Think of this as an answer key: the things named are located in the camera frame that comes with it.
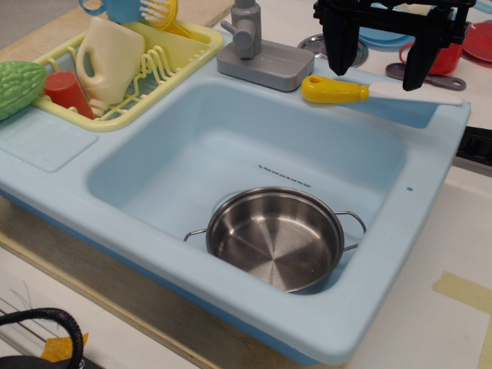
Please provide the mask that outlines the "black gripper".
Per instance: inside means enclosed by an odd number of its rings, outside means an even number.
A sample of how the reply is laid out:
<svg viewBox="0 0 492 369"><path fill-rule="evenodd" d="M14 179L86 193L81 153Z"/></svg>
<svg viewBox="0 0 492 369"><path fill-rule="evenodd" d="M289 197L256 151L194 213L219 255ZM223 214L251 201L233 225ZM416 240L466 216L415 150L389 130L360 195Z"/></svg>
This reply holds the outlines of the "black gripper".
<svg viewBox="0 0 492 369"><path fill-rule="evenodd" d="M409 1L429 5L424 15L405 12L403 1L317 1L314 18L323 28L330 69L345 75L357 56L361 28L415 37L407 54L403 89L422 86L440 51L440 43L461 43L467 34L467 15L475 1Z"/></svg>

